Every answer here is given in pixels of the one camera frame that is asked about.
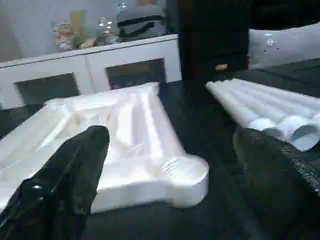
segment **wall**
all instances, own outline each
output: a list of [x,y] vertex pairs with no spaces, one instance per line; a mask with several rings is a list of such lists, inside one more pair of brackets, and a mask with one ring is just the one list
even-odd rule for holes
[[[162,7],[165,0],[160,0]],[[24,58],[57,52],[52,23],[70,19],[70,12],[86,10],[86,25],[92,31],[99,17],[115,20],[119,2],[134,6],[135,0],[0,0]]]
[[8,17],[0,3],[0,62],[19,59],[22,52],[15,38]]

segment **bottle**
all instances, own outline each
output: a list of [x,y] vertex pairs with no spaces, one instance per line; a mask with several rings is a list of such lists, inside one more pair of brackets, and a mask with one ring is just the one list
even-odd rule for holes
[[122,11],[125,11],[128,6],[124,2],[120,2],[116,5],[116,14],[118,15]]

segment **gray bag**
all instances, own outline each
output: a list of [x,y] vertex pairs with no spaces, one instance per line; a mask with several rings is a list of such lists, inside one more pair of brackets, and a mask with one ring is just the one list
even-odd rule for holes
[[128,8],[117,16],[119,37],[125,41],[153,38],[166,34],[166,15],[156,5]]

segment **white foam packaging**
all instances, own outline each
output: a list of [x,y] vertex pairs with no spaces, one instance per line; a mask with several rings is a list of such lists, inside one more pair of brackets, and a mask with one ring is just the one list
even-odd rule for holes
[[69,138],[109,129],[110,145],[91,212],[154,201],[187,208],[208,192],[207,162],[183,149],[157,83],[50,100],[0,141],[0,212],[21,182]]

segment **white cabinet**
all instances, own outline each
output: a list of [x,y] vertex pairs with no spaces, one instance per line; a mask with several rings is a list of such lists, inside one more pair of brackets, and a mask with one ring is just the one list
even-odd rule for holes
[[165,35],[0,63],[0,108],[181,79],[178,36]]
[[178,40],[155,39],[87,55],[96,91],[181,80]]
[[82,55],[0,68],[3,109],[94,92]]

